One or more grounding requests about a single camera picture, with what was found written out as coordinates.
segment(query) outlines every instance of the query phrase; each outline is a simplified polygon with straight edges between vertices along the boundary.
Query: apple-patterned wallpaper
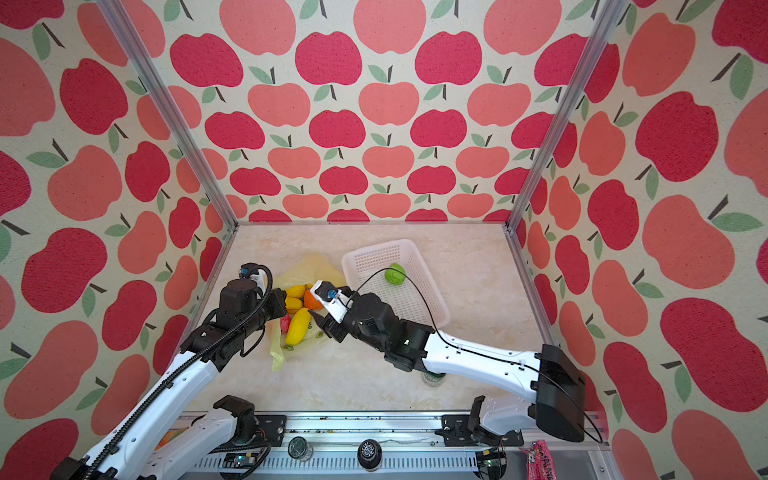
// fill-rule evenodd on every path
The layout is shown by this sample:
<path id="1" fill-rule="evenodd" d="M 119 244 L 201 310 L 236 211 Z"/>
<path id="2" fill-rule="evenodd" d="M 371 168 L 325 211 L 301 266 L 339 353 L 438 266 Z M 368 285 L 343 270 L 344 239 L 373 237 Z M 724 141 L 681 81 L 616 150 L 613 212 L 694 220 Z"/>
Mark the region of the apple-patterned wallpaper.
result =
<path id="1" fill-rule="evenodd" d="M 168 0 L 151 54 L 241 222 L 504 221 L 602 5 Z"/>
<path id="2" fill-rule="evenodd" d="M 164 372 L 226 229 L 95 3 L 0 2 L 0 34 L 0 479 L 42 480 Z"/>
<path id="3" fill-rule="evenodd" d="M 619 78 L 587 87 L 516 230 L 627 480 L 768 478 L 766 21 L 631 3 Z"/>

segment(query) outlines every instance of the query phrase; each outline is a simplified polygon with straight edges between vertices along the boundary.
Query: apple-print fabric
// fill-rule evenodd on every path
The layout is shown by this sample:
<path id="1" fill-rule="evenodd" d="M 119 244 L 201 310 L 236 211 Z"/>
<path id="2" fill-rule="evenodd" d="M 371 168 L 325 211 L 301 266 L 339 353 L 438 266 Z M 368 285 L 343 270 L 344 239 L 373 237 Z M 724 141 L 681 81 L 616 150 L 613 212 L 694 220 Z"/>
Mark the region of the apple-print fabric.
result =
<path id="1" fill-rule="evenodd" d="M 0 24 L 0 478 L 43 479 L 165 371 L 226 229 L 96 4 L 3 2 Z"/>
<path id="2" fill-rule="evenodd" d="M 157 69 L 200 102 L 191 132 L 245 206 L 241 222 L 479 222 L 508 219 L 603 4 L 151 6 L 169 45 Z M 595 101 L 617 51 L 600 69 Z M 561 164 L 576 148 L 568 131 Z"/>
<path id="3" fill-rule="evenodd" d="M 516 229 L 625 478 L 768 475 L 767 19 L 630 3 Z"/>

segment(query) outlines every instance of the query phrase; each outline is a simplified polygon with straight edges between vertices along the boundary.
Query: green leaf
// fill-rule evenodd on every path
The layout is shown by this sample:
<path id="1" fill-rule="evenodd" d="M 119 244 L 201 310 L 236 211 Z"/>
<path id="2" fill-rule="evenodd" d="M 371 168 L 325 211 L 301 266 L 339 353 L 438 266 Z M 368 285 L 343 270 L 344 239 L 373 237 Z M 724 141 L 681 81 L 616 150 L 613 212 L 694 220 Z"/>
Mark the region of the green leaf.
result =
<path id="1" fill-rule="evenodd" d="M 624 406 L 621 405 L 621 397 L 619 397 L 618 393 L 614 394 L 613 407 L 614 407 L 614 415 L 616 416 L 616 421 L 620 422 L 621 415 L 624 413 Z"/>
<path id="2" fill-rule="evenodd" d="M 680 396 L 680 400 L 683 403 L 690 397 L 690 373 L 685 365 L 677 367 L 674 371 L 674 388 L 677 390 L 677 394 Z"/>
<path id="3" fill-rule="evenodd" d="M 428 156 L 435 153 L 435 147 L 430 147 L 424 150 L 421 154 L 419 154 L 419 160 L 423 158 L 427 158 Z"/>
<path id="4" fill-rule="evenodd" d="M 603 237 L 598 233 L 594 238 L 594 255 L 600 259 L 600 255 L 603 253 Z"/>
<path id="5" fill-rule="evenodd" d="M 172 22 L 179 17 L 181 13 L 181 3 L 179 0 L 167 0 L 163 7 L 163 20 Z"/>
<path id="6" fill-rule="evenodd" d="M 381 68 L 375 65 L 368 65 L 368 70 L 370 70 L 371 75 L 373 75 L 376 80 L 382 83 L 387 83 L 386 73 Z"/>
<path id="7" fill-rule="evenodd" d="M 328 96 L 328 94 L 331 93 L 331 86 L 330 85 L 323 85 L 322 87 L 318 88 L 315 92 L 314 101 L 321 101 L 325 97 Z"/>
<path id="8" fill-rule="evenodd" d="M 664 294 L 654 284 L 648 282 L 635 283 L 634 288 L 637 292 L 647 298 L 664 298 Z"/>
<path id="9" fill-rule="evenodd" d="M 592 336 L 595 338 L 598 338 L 598 339 L 605 338 L 605 333 L 603 333 L 603 331 L 600 329 L 599 326 L 594 325 L 593 323 L 590 323 L 589 325 L 587 325 L 587 330 L 589 330 L 589 333 L 591 333 Z"/>
<path id="10" fill-rule="evenodd" d="M 381 145 L 382 147 L 386 147 L 386 139 L 384 137 L 379 134 L 371 134 L 371 137 L 377 144 Z"/>
<path id="11" fill-rule="evenodd" d="M 584 16 L 585 13 L 592 9 L 594 2 L 595 0 L 581 0 L 581 2 L 577 3 L 576 6 L 573 7 L 573 9 L 568 13 L 568 15 L 565 16 L 565 19 L 575 20 L 576 18 Z"/>
<path id="12" fill-rule="evenodd" d="M 307 20 L 312 15 L 315 15 L 319 5 L 319 0 L 304 0 L 304 5 L 301 5 L 301 12 L 299 12 L 299 18 L 301 20 Z"/>
<path id="13" fill-rule="evenodd" d="M 589 114 L 589 98 L 587 96 L 584 96 L 584 100 L 581 101 L 581 119 L 587 120 L 587 115 Z"/>
<path id="14" fill-rule="evenodd" d="M 83 292 L 83 297 L 80 298 L 80 303 L 83 306 L 83 313 L 85 313 L 85 316 L 91 316 L 94 312 L 94 307 L 96 307 L 96 292 L 94 289 L 86 286 L 85 291 Z"/>
<path id="15" fill-rule="evenodd" d="M 485 146 L 485 139 L 478 134 L 472 134 L 472 141 L 475 142 L 475 145 L 478 147 Z"/>
<path id="16" fill-rule="evenodd" d="M 11 251 L 11 234 L 8 232 L 8 228 L 0 223 L 0 262 L 5 260 L 8 256 L 8 252 Z"/>
<path id="17" fill-rule="evenodd" d="M 488 70 L 488 76 L 491 78 L 493 83 L 500 84 L 504 81 L 504 75 L 502 74 L 502 71 L 498 69 L 498 67 L 489 65 L 486 70 Z"/>
<path id="18" fill-rule="evenodd" d="M 203 103 L 209 104 L 210 102 L 214 101 L 214 98 L 216 98 L 216 88 L 215 87 L 208 87 L 205 90 L 203 90 Z"/>
<path id="19" fill-rule="evenodd" d="M 51 39 L 42 24 L 38 23 L 32 29 L 32 43 L 35 44 L 35 51 L 41 60 L 45 60 L 51 54 Z"/>
<path id="20" fill-rule="evenodd" d="M 99 387 L 96 390 L 93 390 L 89 392 L 86 396 L 83 397 L 83 399 L 78 403 L 78 406 L 76 406 L 75 410 L 82 410 L 86 409 L 89 406 L 93 405 L 94 403 L 98 402 L 98 400 L 101 398 L 102 395 L 104 395 L 104 392 L 106 392 L 107 389 L 103 387 Z"/>
<path id="21" fill-rule="evenodd" d="M 549 100 L 550 98 L 554 97 L 554 94 L 558 93 L 558 90 L 560 87 L 550 87 L 544 90 L 538 97 L 536 97 L 536 100 L 534 102 L 542 102 Z"/>
<path id="22" fill-rule="evenodd" d="M 763 226 L 760 220 L 747 214 L 722 214 L 712 219 L 712 224 L 725 232 L 747 232 Z"/>
<path id="23" fill-rule="evenodd" d="M 739 100 L 743 100 L 750 89 L 753 69 L 752 58 L 742 54 L 730 71 L 730 93 Z"/>
<path id="24" fill-rule="evenodd" d="M 696 0 L 694 3 L 690 4 L 688 8 L 685 9 L 685 12 L 683 12 L 678 21 L 680 23 L 690 22 L 694 18 L 704 13 L 704 10 L 707 10 L 707 7 L 712 5 L 714 1 L 715 0 Z"/>
<path id="25" fill-rule="evenodd" d="M 634 31 L 634 24 L 637 21 L 637 7 L 634 6 L 634 3 L 629 4 L 629 11 L 627 12 L 627 17 L 624 19 L 624 27 L 627 29 L 627 33 L 629 35 L 632 35 L 632 32 Z"/>
<path id="26" fill-rule="evenodd" d="M 424 100 L 432 100 L 434 97 L 440 95 L 440 92 L 442 92 L 442 84 L 435 85 L 427 91 L 426 95 L 424 95 Z"/>
<path id="27" fill-rule="evenodd" d="M 651 200 L 656 197 L 656 191 L 659 189 L 659 172 L 655 168 L 651 167 L 648 174 L 645 176 L 645 193 L 648 194 L 648 198 Z"/>
<path id="28" fill-rule="evenodd" d="M 533 151 L 533 148 L 529 148 L 527 150 L 523 150 L 519 154 L 515 155 L 515 158 L 512 159 L 512 161 L 522 160 L 523 158 L 528 158 L 531 156 L 531 152 Z"/>
<path id="29" fill-rule="evenodd" d="M 254 77 L 258 78 L 261 83 L 268 85 L 272 84 L 272 77 L 270 77 L 270 74 L 266 73 L 261 68 L 248 67 L 248 70 L 250 70 L 250 73 L 252 73 Z"/>
<path id="30" fill-rule="evenodd" d="M 0 380 L 7 379 L 9 376 L 18 373 L 28 361 L 28 359 L 10 359 L 0 362 Z"/>
<path id="31" fill-rule="evenodd" d="M 288 148 L 288 142 L 286 142 L 286 139 L 279 136 L 279 135 L 270 135 L 270 138 L 278 145 L 280 145 L 283 148 Z"/>
<path id="32" fill-rule="evenodd" d="M 118 128 L 112 125 L 107 132 L 107 140 L 109 140 L 109 149 L 112 153 L 118 151 L 120 148 L 120 135 L 118 135 Z"/>
<path id="33" fill-rule="evenodd" d="M 617 127 L 626 127 L 627 125 L 629 125 L 630 123 L 635 121 L 635 119 L 637 119 L 637 117 L 638 117 L 637 112 L 628 111 L 627 113 L 622 114 L 616 120 L 616 126 Z"/>
<path id="34" fill-rule="evenodd" d="M 432 18 L 440 18 L 450 12 L 453 8 L 454 1 L 455 0 L 440 0 L 435 9 L 432 10 Z"/>
<path id="35" fill-rule="evenodd" d="M 109 235 L 110 237 L 122 237 L 126 233 L 128 233 L 128 227 L 122 223 L 117 223 L 104 230 L 104 235 Z"/>
<path id="36" fill-rule="evenodd" d="M 147 91 L 144 90 L 144 87 L 141 86 L 141 84 L 135 80 L 129 80 L 125 82 L 125 86 L 130 88 L 132 92 L 134 92 L 137 95 L 146 95 Z"/>
<path id="37" fill-rule="evenodd" d="M 27 156 L 27 160 L 31 161 L 35 165 L 40 165 L 46 168 L 59 168 L 66 164 L 63 158 L 57 154 L 52 154 L 47 151 L 34 152 Z"/>
<path id="38" fill-rule="evenodd" d="M 587 184 L 579 184 L 574 187 L 574 192 L 576 192 L 577 195 L 586 194 L 589 191 L 589 185 Z"/>
<path id="39" fill-rule="evenodd" d="M 141 334 L 139 335 L 139 344 L 141 344 L 141 349 L 146 350 L 148 343 L 149 343 L 149 329 L 145 326 L 141 329 Z"/>

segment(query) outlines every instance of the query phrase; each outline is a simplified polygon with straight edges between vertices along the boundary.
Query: yellow fruit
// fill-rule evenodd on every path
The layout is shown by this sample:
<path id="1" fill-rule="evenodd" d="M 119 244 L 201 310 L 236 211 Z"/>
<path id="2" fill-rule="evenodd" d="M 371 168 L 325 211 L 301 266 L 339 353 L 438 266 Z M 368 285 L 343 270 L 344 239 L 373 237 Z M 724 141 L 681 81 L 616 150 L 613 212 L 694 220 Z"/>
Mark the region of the yellow fruit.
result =
<path id="1" fill-rule="evenodd" d="M 298 345 L 304 339 L 306 331 L 310 328 L 310 320 L 312 316 L 310 311 L 306 308 L 302 308 L 293 319 L 290 321 L 288 327 L 288 333 L 286 334 L 286 345 Z"/>
<path id="2" fill-rule="evenodd" d="M 306 290 L 304 285 L 292 286 L 286 290 L 286 295 L 292 298 L 304 298 L 304 290 Z"/>
<path id="3" fill-rule="evenodd" d="M 286 310 L 288 310 L 288 313 L 296 313 L 303 306 L 304 304 L 301 303 L 301 300 L 292 296 L 286 297 Z"/>

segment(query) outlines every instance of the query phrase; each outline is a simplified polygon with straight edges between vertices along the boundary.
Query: yellow plastic bag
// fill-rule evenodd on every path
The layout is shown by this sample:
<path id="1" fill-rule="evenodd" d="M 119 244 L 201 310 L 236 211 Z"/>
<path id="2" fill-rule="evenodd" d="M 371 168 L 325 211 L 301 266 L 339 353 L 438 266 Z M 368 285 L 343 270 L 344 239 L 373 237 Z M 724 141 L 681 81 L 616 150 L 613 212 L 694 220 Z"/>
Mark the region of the yellow plastic bag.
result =
<path id="1" fill-rule="evenodd" d="M 285 290 L 294 285 L 315 283 L 317 280 L 325 280 L 336 286 L 346 285 L 344 276 L 333 268 L 325 255 L 312 252 L 308 253 L 295 266 L 278 275 L 274 280 L 274 286 Z M 317 312 L 322 316 L 328 313 L 325 309 L 317 310 Z M 274 372 L 283 368 L 283 364 L 290 357 L 305 353 L 328 339 L 315 324 L 314 319 L 310 322 L 304 339 L 294 346 L 285 344 L 285 335 L 280 333 L 278 320 L 269 322 L 266 327 L 267 334 L 270 336 L 270 355 L 272 356 L 272 370 Z"/>

